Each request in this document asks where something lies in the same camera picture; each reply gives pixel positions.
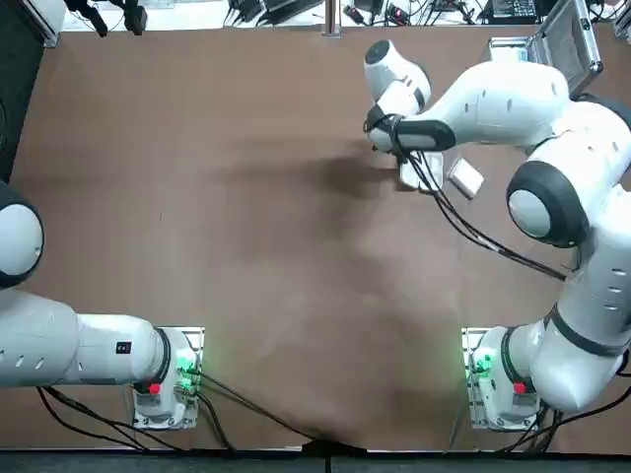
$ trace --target metal mounting plate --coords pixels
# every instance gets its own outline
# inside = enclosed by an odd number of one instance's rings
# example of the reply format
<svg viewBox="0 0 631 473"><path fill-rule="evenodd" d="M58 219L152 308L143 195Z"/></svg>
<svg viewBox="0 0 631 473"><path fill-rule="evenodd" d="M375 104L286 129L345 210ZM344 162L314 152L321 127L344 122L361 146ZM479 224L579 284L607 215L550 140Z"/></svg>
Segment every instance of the metal mounting plate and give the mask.
<svg viewBox="0 0 631 473"><path fill-rule="evenodd" d="M203 354L204 354L204 327L191 327L191 326L163 326L158 328L169 328L170 330L178 330L186 337L190 348L196 355L195 369L201 371ZM193 377L193 385L191 386L191 392L197 392L200 388L199 376ZM181 422L172 423L169 420L163 422L155 422L149 417L144 417L134 409L134 426L139 429L147 430L181 430L192 429L197 425L197 413L199 409L198 401L195 395L184 395L186 397L183 418Z"/></svg>

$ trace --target black label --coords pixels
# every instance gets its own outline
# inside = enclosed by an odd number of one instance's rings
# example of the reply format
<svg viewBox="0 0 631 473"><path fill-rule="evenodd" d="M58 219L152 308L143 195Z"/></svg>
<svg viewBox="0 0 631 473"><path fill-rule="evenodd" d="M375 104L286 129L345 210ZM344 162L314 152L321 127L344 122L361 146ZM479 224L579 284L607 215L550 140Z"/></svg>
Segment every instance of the black label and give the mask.
<svg viewBox="0 0 631 473"><path fill-rule="evenodd" d="M116 342L117 355L129 355L131 353L131 342Z"/></svg>

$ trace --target green led light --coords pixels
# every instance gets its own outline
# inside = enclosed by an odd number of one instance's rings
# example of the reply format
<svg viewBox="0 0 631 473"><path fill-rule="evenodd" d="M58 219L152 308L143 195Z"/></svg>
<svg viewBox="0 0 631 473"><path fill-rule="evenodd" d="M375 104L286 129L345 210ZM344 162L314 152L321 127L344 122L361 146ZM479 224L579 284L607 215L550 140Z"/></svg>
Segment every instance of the green led light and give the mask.
<svg viewBox="0 0 631 473"><path fill-rule="evenodd" d="M493 355L492 351L487 351L484 353L484 350L480 350L481 353L475 354L475 372L480 377L486 377L491 372L491 366L493 365Z"/></svg>

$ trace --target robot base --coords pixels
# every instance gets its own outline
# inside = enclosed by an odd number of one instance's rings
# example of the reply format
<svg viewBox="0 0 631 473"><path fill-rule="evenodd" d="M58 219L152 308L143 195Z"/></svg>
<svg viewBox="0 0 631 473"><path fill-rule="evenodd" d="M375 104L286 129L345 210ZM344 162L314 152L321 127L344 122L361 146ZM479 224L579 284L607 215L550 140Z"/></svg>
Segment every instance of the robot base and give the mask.
<svg viewBox="0 0 631 473"><path fill-rule="evenodd" d="M204 350L203 327L159 327L171 343L171 364L165 380L150 393L133 390L134 426L139 429L179 430L197 425L196 392Z"/></svg>
<svg viewBox="0 0 631 473"><path fill-rule="evenodd" d="M500 347L505 331L505 327L461 329L466 392L474 429L524 431L536 421L538 396L516 395L504 373Z"/></svg>

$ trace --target black cable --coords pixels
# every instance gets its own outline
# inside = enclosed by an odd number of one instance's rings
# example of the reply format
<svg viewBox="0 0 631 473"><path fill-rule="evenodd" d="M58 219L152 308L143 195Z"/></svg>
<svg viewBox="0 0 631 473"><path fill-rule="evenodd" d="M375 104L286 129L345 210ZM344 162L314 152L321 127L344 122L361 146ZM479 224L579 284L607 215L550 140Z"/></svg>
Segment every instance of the black cable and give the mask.
<svg viewBox="0 0 631 473"><path fill-rule="evenodd" d="M603 18L603 20L605 20L605 21L611 20L613 17L615 17L618 14L618 12L620 10L622 10L626 6L626 4L627 4L627 2L622 2L622 5L620 5L618 8L613 10L613 12L611 12L611 15L609 15L606 18Z"/></svg>
<svg viewBox="0 0 631 473"><path fill-rule="evenodd" d="M425 164L425 166L427 167L427 169L429 169L429 165L427 163L427 160L425 158L425 154L424 153L420 153L423 162ZM423 171L416 167L415 165L412 165L414 167L414 170L416 171L417 174L422 173ZM509 249L508 247L506 247L505 245L503 245L502 243L500 243L499 241L496 241L495 239L491 238L490 236L488 236L487 234L485 234L484 232L478 230L476 227L474 227L472 224L470 224L464 217L462 217L458 211L456 210L456 208L454 207L454 205L450 202L449 198L447 197L447 195L445 194L445 192L443 191L443 189L440 188L440 186L438 185L438 183L436 182L436 179L434 178L434 176L430 173L430 177L432 178L436 188L438 189L438 192L440 192L442 198L445 200L446 205L448 205L450 212L460 221L460 223L466 227L476 238L482 238L483 240L490 242L491 244L495 245L498 249L496 250L495 248L489 248L487 245L482 245L483 247L485 247L486 249L491 249L493 251L499 252L501 255L512 259L516 262L519 262L525 266L528 266L532 269L536 269L544 274L547 274L548 276L554 277L556 279L559 280L565 280L565 276L561 273L559 273L558 271L555 271L552 268L549 268L548 266L545 266L542 263L538 263L536 261L533 261L531 259L526 258L525 256L521 256L519 253L516 253L515 251Z"/></svg>
<svg viewBox="0 0 631 473"><path fill-rule="evenodd" d="M605 411L608 411L610 409L613 409L614 407L617 407L618 405L622 404L629 396L631 395L631 387L628 387L626 391L624 391L624 393L618 397L615 401L611 401L607 404L605 404L604 406L598 407L597 409L593 409L591 411L587 411L584 412L582 414L577 414L576 416L572 416L572 417L568 417L567 419L563 419L560 422L558 422L556 425L551 425L549 427L546 427L544 429L542 429L541 431L537 432L536 434L533 434L531 436L526 437L525 439L522 439L521 443L525 443L537 436L539 436L540 434L544 433L544 432L549 432L551 430L557 430L559 429L561 426L565 426L566 424L570 424L571 422L576 422L576 421L580 421L581 419L585 419L587 417L591 417L591 416L595 416L598 414L602 414Z"/></svg>
<svg viewBox="0 0 631 473"><path fill-rule="evenodd" d="M108 419L106 417L103 417L102 415L98 414L97 412L95 412L94 410L90 409L88 406L86 406L85 404L82 404L81 402L68 397L66 394L64 394L63 392L55 389L54 387L46 387L44 388L44 391L46 391L46 393L48 393L50 396L52 396L57 402L64 404L68 407L70 407L71 409L74 409L78 412L81 412L82 414L91 417L99 422L103 422L104 424L109 425L110 427L112 427L113 429L115 429L117 432L119 432L120 434L122 434L123 436L127 437L128 439L131 439L132 441L138 443L138 445L144 449L148 449L146 446L142 445L140 442L138 442L138 440L136 440L134 437L129 436L127 433L121 431L118 427L123 427L125 429L129 429L130 431L136 432L138 434L141 434L143 436L145 436L147 439L151 439L163 446L166 446L167 448L171 448L175 451L184 451L183 448L179 448L178 446L172 445L152 434L149 434L148 432L146 432L143 429L138 429L137 427L134 427L130 424L124 423L124 422L120 422L120 421L115 421L113 419Z"/></svg>
<svg viewBox="0 0 631 473"><path fill-rule="evenodd" d="M631 377L631 372L624 372L624 370L629 365L629 349L626 349L622 354L622 363L620 364L620 368L615 372L616 376L620 377Z"/></svg>
<svg viewBox="0 0 631 473"><path fill-rule="evenodd" d="M547 438L544 439L541 442L541 444L535 448L535 451L537 453L545 453L546 451L548 451L548 448L550 447L550 444L552 443L554 436L559 430L559 424L561 423L562 420L563 420L563 413L561 411L555 410L552 416L552 426L551 426L552 429L548 432Z"/></svg>
<svg viewBox="0 0 631 473"><path fill-rule="evenodd" d="M427 18L425 19L425 24L423 25L424 27L427 27L428 24L430 23L430 19L432 18L432 14L434 13L434 3L436 0L430 0L431 4L430 4L430 13L427 14Z"/></svg>
<svg viewBox="0 0 631 473"><path fill-rule="evenodd" d="M509 446L505 446L504 448L502 448L501 450L498 450L497 453L509 453L511 451L513 451L518 445L521 445L522 443L524 443L524 439L528 436L528 434L530 434L530 432L532 432L532 429L534 429L535 426L537 426L538 428L541 427L541 423L543 422L543 419L545 419L545 415L547 413L547 408L542 408L536 415L536 420L530 424L528 426L528 428L524 431L524 433L522 434L521 437L518 438L518 440L509 445Z"/></svg>
<svg viewBox="0 0 631 473"><path fill-rule="evenodd" d="M425 167L427 169L429 169L429 164L427 163L427 160L425 158L425 154L423 152L419 153L421 158L423 159L423 163L425 164ZM414 158L413 156L409 156L409 161L412 164L412 167L414 168L414 171L416 172L416 174L419 176L419 178L421 178L421 180L424 181L425 185L428 187L428 189L432 189L432 186L429 185L428 179L426 177L424 177L423 175L423 170L420 169L420 167L418 166L418 160L416 158ZM450 222L450 224L464 237L466 237L466 239L468 239L469 241L472 241L473 243L477 244L478 246L482 246L485 249L491 249L495 252L498 252L499 254L501 254L502 256L505 256L515 262L518 262L526 267L529 267L531 269L534 269L536 271L539 271L543 274L546 274L547 276L553 277L555 279L558 279L560 281L564 281L565 280L565 276L542 264L539 263L537 261L531 260L529 258L526 258L525 256L520 255L519 253L511 250L510 248L506 247L505 245L503 245L502 243L500 243L499 241L496 241L495 239L491 238L490 236L488 236L487 234L485 234L484 232L480 231L479 229L477 229L476 227L474 227L472 224L470 224L463 216L460 215L460 213L456 210L456 208L454 207L454 205L450 202L449 198L447 197L447 195L445 194L445 192L443 191L443 189L438 185L436 179L434 178L434 176L432 175L431 172L429 172L430 177L434 183L434 186L436 189L438 189L437 191L433 192L436 193L438 192L441 196L441 198L444 200L444 204L445 206L447 206L447 210L449 210L449 212L468 230L470 231L473 236L466 236L463 231L461 229L459 229L454 222L451 219L448 219L448 221ZM488 245L484 244L482 241L479 240L479 238L482 238L483 240L489 242L490 244L493 244L494 246L496 246L498 249L495 250L494 248L490 248Z"/></svg>
<svg viewBox="0 0 631 473"><path fill-rule="evenodd" d="M210 416L213 419L213 424L214 424L213 427L214 427L215 434L217 435L217 438L219 439L221 444L230 453L237 453L237 449L228 440L228 437L226 436L226 433L224 432L224 428L221 426L221 422L219 421L219 416L217 415L217 411L215 410L215 406L213 406L213 403L210 402L210 399L208 399L202 392L198 392L197 397L208 408L208 411L210 412Z"/></svg>
<svg viewBox="0 0 631 473"><path fill-rule="evenodd" d="M602 20L602 12L604 12L604 0L600 0L600 11L598 13L592 10L591 6L590 6L590 12L596 15L595 18L592 18L592 23L598 23L600 20Z"/></svg>
<svg viewBox="0 0 631 473"><path fill-rule="evenodd" d="M116 22L116 25L114 25L113 27L111 27L111 28L109 29L109 33L113 32L113 31L116 29L116 27L117 27L118 25L120 25L120 22L122 22L122 19L123 19L123 18L125 18L125 14L124 14L124 13L120 16L120 18L119 18L119 19L118 19L118 21Z"/></svg>
<svg viewBox="0 0 631 473"><path fill-rule="evenodd" d="M72 432L75 432L77 434L81 434L82 436L91 437L93 439L101 439L101 440L111 441L111 442L117 443L119 445L128 446L129 448L133 448L134 450L142 450L142 448L138 447L137 445L135 445L133 443L129 443L129 442L124 441L124 440L113 439L112 437L108 437L108 436L101 436L99 434L94 434L92 432L84 431L83 429L79 429L78 427L75 427L75 426L73 426L71 424L68 424L67 422L65 422L63 419L61 419L59 417L59 415L55 412L55 410L52 408L52 406L48 403L48 400L46 399L46 396L44 395L43 390L40 387L37 388L37 394L39 394L39 398L41 399L42 404L46 408L46 411L48 411L48 414L50 414L52 416L52 418L55 421L57 421L57 423L59 423L60 425L62 425L66 429L69 429Z"/></svg>
<svg viewBox="0 0 631 473"><path fill-rule="evenodd" d="M66 397L64 394L62 394L60 391L57 391L54 388L51 387L45 387L43 389L48 395L50 395L55 401L59 402L60 404L63 404L75 411L78 411L88 417L91 417L97 421L101 421L104 424L107 424L108 426L110 426L111 428L113 428L115 431L117 431L119 434L121 434L123 437L125 437L126 439L131 440L133 443L135 443L136 445L138 445L138 447L140 447L143 450L148 451L149 448L147 448L145 445L143 445L142 443L140 443L137 439L135 439L133 436L131 436L130 434L128 434L127 432L124 432L119 426L110 423L107 419L101 417L99 414L97 414L96 412L94 412L93 410L91 410L90 408L88 408L87 406L79 403L78 401L75 401L74 399L70 399L68 397Z"/></svg>
<svg viewBox="0 0 631 473"><path fill-rule="evenodd" d="M193 374L201 375L204 379L209 380L213 384L216 384L217 386L221 387L222 389L224 389L225 391L229 392L233 396L235 396L238 399L242 400L245 404L249 405L252 408L252 410L254 410L254 411L258 412L259 414L261 414L262 416L265 416L268 419L274 421L276 424L278 424L280 426L283 426L285 429L288 429L288 430L292 431L294 434L298 434L300 436L306 437L307 439L311 439L311 440L318 439L317 437L310 436L309 434L306 434L305 432L303 432L303 431L301 431L299 429L296 429L295 427L289 425L288 423L283 421L281 418L279 418L275 414L272 414L267 409L259 406L255 402L250 401L246 397L244 397L241 394L239 394L238 392L236 392L232 387L224 384L223 382L219 381L218 379L215 379L214 377L209 376L208 374L205 374L204 372L194 372Z"/></svg>

